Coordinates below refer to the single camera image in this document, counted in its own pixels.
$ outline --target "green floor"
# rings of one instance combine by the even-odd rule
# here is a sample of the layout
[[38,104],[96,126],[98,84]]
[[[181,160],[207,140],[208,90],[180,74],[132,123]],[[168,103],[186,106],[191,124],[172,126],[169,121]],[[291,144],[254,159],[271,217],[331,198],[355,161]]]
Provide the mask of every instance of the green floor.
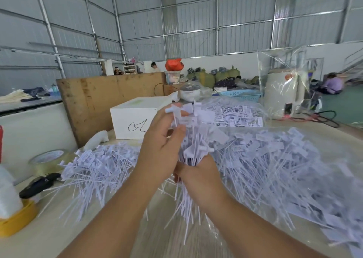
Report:
[[347,86],[339,95],[323,95],[323,110],[334,110],[344,124],[363,121],[363,86]]

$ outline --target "staircase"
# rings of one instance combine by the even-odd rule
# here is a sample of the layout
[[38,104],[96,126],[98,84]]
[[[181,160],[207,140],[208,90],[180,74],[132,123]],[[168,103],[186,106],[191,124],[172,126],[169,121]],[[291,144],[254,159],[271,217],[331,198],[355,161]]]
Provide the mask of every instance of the staircase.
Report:
[[363,80],[363,48],[345,58],[344,69],[341,73],[346,73],[348,75],[348,80]]

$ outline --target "packing tape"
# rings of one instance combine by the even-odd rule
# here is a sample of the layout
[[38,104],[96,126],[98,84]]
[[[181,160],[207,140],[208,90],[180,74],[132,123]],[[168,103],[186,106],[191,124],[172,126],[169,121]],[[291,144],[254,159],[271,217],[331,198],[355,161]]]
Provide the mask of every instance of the packing tape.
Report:
[[36,177],[46,176],[49,173],[61,172],[64,168],[59,163],[61,161],[68,163],[72,159],[71,156],[72,153],[65,149],[51,150],[31,158],[28,164],[34,168]]

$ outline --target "vertical metal post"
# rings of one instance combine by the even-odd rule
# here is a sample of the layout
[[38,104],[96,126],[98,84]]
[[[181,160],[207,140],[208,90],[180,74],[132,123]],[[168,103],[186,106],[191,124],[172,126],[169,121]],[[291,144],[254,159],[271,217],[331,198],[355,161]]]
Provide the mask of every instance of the vertical metal post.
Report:
[[349,13],[350,13],[350,10],[352,8],[352,3],[353,3],[353,0],[348,0],[347,7],[345,8],[345,11],[344,11],[344,19],[343,19],[342,27],[341,27],[340,34],[339,34],[338,44],[339,43],[342,43],[342,41],[343,41],[344,32],[345,32],[345,29],[347,27]]
[[90,19],[90,23],[91,23],[91,29],[92,29],[92,34],[93,34],[94,44],[96,45],[96,49],[97,49],[97,53],[98,53],[98,57],[99,57],[99,58],[101,58],[100,49],[98,48],[98,43],[97,43],[97,39],[96,39],[96,32],[94,31],[93,22],[92,22],[92,17],[91,17],[90,9],[89,9],[89,6],[88,6],[88,0],[86,0],[86,8],[87,8],[88,17],[89,17],[89,19]]
[[115,13],[115,17],[116,17],[118,37],[120,38],[120,47],[121,47],[122,59],[127,61],[126,53],[125,53],[125,47],[124,47],[123,41],[122,41],[121,26],[120,26],[120,20],[118,18],[118,10],[117,10],[116,0],[112,0],[112,4],[113,4],[113,7],[114,7],[114,13]]
[[[47,31],[48,31],[48,35],[49,35],[49,38],[50,38],[50,42],[52,43],[53,46],[56,46],[56,41],[55,41],[54,36],[53,36],[52,27],[50,26],[50,23],[49,23],[49,19],[48,19],[47,11],[45,10],[44,2],[43,2],[43,0],[38,0],[38,2],[39,2],[39,5],[40,5],[40,9],[42,11],[42,15],[43,15],[45,25],[47,26]],[[57,47],[53,47],[53,50],[54,50],[54,52],[58,53]],[[66,75],[65,75],[64,69],[63,69],[63,65],[62,65],[62,62],[61,62],[61,58],[59,56],[56,56],[56,58],[57,58],[58,66],[59,66],[60,71],[61,71],[61,77],[66,78]]]
[[164,15],[163,15],[163,9],[161,8],[162,1],[163,0],[160,0],[161,28],[163,30],[163,41],[164,41],[165,60],[167,60],[167,57],[166,57],[166,43],[165,43]]
[[273,11],[272,34],[271,34],[271,45],[270,45],[270,49],[273,48],[273,39],[274,39],[274,35],[275,35],[276,4],[277,4],[277,0],[275,0],[275,9]]
[[216,56],[218,55],[219,0],[216,0]]

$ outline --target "black hair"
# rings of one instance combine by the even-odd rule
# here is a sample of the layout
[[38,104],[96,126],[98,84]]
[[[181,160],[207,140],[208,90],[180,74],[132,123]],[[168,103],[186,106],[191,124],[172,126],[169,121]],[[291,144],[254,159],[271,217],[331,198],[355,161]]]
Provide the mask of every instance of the black hair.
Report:
[[337,73],[336,72],[328,73],[328,78],[334,78],[334,77],[337,77]]

